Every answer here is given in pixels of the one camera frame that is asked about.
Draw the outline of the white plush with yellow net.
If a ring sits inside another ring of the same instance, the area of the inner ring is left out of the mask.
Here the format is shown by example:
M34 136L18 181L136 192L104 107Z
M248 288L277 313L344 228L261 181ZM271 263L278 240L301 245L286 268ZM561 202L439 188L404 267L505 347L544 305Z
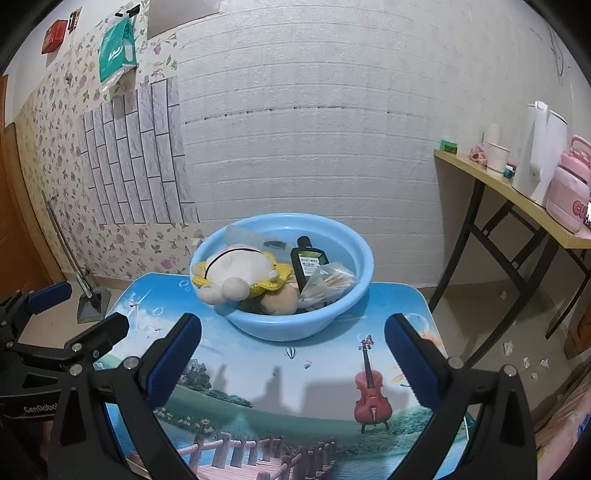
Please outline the white plush with yellow net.
M270 252L235 244L191 266L197 297L216 306L240 302L283 288L293 266L280 263Z

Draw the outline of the beige plush toy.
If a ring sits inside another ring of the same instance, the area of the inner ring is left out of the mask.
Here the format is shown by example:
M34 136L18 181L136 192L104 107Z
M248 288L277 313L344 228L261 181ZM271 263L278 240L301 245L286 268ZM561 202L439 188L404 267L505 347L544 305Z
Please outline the beige plush toy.
M298 290L286 284L280 290L267 292L260 300L260 310L266 315L293 315L297 312Z

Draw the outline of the long clear plastic case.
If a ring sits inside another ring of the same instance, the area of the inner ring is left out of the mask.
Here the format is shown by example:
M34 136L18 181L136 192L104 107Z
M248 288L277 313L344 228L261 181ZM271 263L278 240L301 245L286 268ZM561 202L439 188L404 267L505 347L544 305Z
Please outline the long clear plastic case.
M236 225L228 225L223 232L223 241L227 246L233 244L244 244L256 249L273 253L273 255L283 255L290 253L294 244L280 240L276 237L252 231Z

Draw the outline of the black lotion bottle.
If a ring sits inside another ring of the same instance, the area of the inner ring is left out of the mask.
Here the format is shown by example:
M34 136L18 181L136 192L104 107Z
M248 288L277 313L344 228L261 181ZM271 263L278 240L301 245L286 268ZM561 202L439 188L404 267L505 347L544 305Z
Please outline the black lotion bottle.
M304 290L305 284L315 273L319 266L329 263L329 258L324 250L315 248L311 245L311 239L308 236L297 238L297 246L290 252L291 264L293 264L295 279L300 291Z

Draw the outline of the clear box of toothpicks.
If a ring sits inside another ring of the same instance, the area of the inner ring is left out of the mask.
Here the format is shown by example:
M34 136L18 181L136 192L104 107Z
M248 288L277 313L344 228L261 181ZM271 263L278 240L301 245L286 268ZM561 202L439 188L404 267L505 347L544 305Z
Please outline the clear box of toothpicks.
M298 295L297 309L311 311L331 305L358 284L356 275L342 263L318 266Z

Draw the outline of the wooden door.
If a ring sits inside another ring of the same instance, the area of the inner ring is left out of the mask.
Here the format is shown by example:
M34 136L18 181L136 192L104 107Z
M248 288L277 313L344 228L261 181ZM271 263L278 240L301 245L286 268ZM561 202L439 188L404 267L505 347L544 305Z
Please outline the wooden door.
M21 170L16 127L1 125L1 296L65 280L32 208Z

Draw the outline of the wooden side table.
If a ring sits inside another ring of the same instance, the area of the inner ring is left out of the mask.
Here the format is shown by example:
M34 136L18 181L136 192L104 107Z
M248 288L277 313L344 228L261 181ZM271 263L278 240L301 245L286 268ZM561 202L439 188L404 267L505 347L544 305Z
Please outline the wooden side table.
M477 243L487 252L516 290L514 302L498 324L468 357L476 365L507 333L550 278L555 257L563 253L582 274L572 297L558 307L545 332L551 338L566 325L581 296L590 286L590 231L573 234L557 224L537 204L517 193L511 181L499 173L471 161L463 154L436 150L434 158L454 167L472 180L472 193L457 241L451 250L441 279L429 301L434 311L443 298L468 243Z

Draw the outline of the blue plastic basin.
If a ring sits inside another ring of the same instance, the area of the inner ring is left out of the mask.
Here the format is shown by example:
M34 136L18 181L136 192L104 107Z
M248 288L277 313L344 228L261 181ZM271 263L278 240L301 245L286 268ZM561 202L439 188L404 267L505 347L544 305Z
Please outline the blue plastic basin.
M308 338L360 302L374 274L363 237L338 221L304 213L253 216L219 229L195 251L198 299L250 336Z

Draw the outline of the pink lunch jar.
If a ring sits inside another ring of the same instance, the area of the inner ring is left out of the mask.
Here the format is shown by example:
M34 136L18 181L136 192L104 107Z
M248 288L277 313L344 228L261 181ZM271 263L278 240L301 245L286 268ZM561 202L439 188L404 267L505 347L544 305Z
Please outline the pink lunch jar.
M567 231L577 234L587 217L590 201L590 142L573 135L560 155L550 182L545 208Z

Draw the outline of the teal hanging bag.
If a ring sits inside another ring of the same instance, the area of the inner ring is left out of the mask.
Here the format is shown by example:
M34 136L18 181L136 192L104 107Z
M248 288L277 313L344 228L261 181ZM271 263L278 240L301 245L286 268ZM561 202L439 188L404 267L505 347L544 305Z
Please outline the teal hanging bag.
M137 66L135 39L130 18L124 16L105 32L99 49L99 80L103 90L113 87Z

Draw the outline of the white cup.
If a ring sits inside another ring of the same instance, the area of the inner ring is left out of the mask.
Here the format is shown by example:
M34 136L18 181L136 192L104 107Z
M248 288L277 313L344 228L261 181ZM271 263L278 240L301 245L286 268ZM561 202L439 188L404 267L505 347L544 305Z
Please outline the white cup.
M492 143L486 142L484 145L487 168L497 173L503 173L509 161L510 150Z

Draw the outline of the green small box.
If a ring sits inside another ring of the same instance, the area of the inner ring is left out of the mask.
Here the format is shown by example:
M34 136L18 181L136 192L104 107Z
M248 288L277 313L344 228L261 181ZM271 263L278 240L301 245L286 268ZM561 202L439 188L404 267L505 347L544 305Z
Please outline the green small box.
M458 145L455 142L442 139L440 141L440 150L447 153L456 154L458 152Z

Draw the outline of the white kettle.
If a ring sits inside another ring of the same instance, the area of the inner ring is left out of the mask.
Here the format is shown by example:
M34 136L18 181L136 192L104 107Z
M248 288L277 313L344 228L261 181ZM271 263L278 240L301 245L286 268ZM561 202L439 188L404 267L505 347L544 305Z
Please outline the white kettle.
M513 188L544 206L550 182L568 140L568 123L543 101L529 104L517 152Z

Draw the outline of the red wall box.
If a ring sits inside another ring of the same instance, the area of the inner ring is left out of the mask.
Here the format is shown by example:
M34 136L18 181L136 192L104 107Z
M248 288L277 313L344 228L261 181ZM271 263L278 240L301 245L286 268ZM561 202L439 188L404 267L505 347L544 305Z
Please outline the red wall box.
M43 39L41 49L43 55L53 53L60 47L64 41L67 26L68 21L62 19L56 20L51 24Z

